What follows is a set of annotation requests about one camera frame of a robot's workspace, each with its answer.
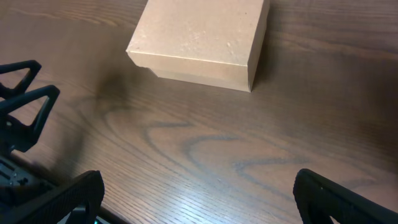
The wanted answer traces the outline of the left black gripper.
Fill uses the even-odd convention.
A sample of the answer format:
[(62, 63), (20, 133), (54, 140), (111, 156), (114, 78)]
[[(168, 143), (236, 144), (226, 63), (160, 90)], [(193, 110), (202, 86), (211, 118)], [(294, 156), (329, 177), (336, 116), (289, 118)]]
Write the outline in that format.
[[(12, 151), (26, 152), (42, 133), (46, 120), (60, 94), (48, 85), (1, 102), (1, 214), (24, 205), (56, 188), (45, 179), (17, 166), (10, 159)], [(38, 100), (47, 99), (30, 125), (24, 125), (10, 113)]]

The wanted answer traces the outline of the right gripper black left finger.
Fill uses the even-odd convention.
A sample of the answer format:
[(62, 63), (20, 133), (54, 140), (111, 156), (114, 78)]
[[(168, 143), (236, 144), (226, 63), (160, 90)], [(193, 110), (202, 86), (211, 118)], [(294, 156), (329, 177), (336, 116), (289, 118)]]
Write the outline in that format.
[(100, 171), (89, 170), (58, 187), (46, 182), (1, 187), (1, 223), (94, 223), (104, 198)]

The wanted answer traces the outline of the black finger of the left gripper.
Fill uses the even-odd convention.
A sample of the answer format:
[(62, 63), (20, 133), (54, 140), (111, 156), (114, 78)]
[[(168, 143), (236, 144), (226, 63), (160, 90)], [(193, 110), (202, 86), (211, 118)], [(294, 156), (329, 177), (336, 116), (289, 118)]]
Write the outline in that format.
[(23, 62), (1, 65), (1, 74), (15, 72), (26, 68), (28, 68), (29, 71), (14, 88), (7, 88), (3, 84), (1, 84), (1, 98), (9, 99), (25, 93), (29, 85), (32, 83), (32, 81), (42, 68), (41, 64), (38, 63), (36, 60), (27, 60)]

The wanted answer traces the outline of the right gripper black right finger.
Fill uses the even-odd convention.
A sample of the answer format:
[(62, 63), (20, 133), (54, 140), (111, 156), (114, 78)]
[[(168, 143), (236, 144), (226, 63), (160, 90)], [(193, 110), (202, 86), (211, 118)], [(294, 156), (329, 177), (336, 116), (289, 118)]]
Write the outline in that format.
[(304, 224), (397, 223), (397, 213), (313, 172), (298, 171), (293, 194)]

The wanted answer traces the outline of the cardboard box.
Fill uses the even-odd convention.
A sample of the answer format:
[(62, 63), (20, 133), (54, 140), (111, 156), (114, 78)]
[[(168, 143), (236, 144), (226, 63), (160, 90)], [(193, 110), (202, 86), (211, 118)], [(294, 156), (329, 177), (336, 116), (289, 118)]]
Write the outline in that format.
[(160, 78), (250, 92), (268, 0), (149, 0), (126, 49)]

